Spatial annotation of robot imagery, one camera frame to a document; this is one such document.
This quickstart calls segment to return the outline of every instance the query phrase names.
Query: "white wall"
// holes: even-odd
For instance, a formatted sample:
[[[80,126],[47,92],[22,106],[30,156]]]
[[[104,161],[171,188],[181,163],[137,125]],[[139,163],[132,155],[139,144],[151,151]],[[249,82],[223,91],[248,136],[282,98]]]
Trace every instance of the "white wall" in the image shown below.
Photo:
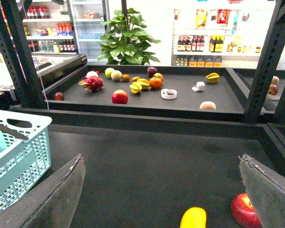
[[[121,10],[121,0],[108,0],[110,19],[114,17],[114,10]],[[161,62],[151,61],[154,66],[171,66],[173,40],[173,2],[158,0],[127,0],[127,8],[134,8],[141,12],[147,28],[145,29],[159,44],[152,44],[148,51],[155,52]]]

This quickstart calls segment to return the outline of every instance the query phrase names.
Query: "snack bag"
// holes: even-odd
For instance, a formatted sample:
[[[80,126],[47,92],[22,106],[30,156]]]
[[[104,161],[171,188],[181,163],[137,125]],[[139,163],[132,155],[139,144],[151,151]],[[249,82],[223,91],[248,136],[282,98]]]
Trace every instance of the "snack bag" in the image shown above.
[[[196,10],[195,27],[197,29],[205,28],[206,20],[207,20],[207,14],[208,13],[203,9]]]

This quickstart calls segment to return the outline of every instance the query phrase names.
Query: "light blue basket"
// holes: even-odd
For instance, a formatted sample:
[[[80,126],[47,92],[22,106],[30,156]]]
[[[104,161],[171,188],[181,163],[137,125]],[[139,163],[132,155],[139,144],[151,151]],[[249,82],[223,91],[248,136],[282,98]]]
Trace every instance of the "light blue basket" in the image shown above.
[[[27,121],[31,128],[8,124],[7,120]],[[0,124],[26,135],[16,139],[0,131],[0,212],[21,199],[51,166],[47,116],[0,110]]]

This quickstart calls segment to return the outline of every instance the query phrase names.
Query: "refrigerator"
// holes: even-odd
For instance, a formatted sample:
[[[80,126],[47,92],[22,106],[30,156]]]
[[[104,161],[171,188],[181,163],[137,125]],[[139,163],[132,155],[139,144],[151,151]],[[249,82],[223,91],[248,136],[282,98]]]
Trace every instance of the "refrigerator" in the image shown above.
[[[106,64],[106,60],[97,59],[102,43],[99,38],[105,33],[105,26],[101,22],[110,20],[108,0],[68,0],[67,3],[78,52],[86,54],[88,63]]]

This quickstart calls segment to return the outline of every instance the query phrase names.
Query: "green plant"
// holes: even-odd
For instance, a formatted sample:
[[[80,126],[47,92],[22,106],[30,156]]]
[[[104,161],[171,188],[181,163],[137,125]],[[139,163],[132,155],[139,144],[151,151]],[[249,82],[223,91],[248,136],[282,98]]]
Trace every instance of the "green plant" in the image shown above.
[[[112,65],[144,65],[150,60],[160,62],[154,57],[154,52],[146,51],[151,43],[158,44],[161,41],[154,39],[144,29],[147,27],[140,12],[133,8],[128,9],[127,18],[121,10],[115,10],[114,17],[110,21],[102,22],[107,25],[104,35],[100,37],[102,52],[98,60],[108,59],[107,64]]]

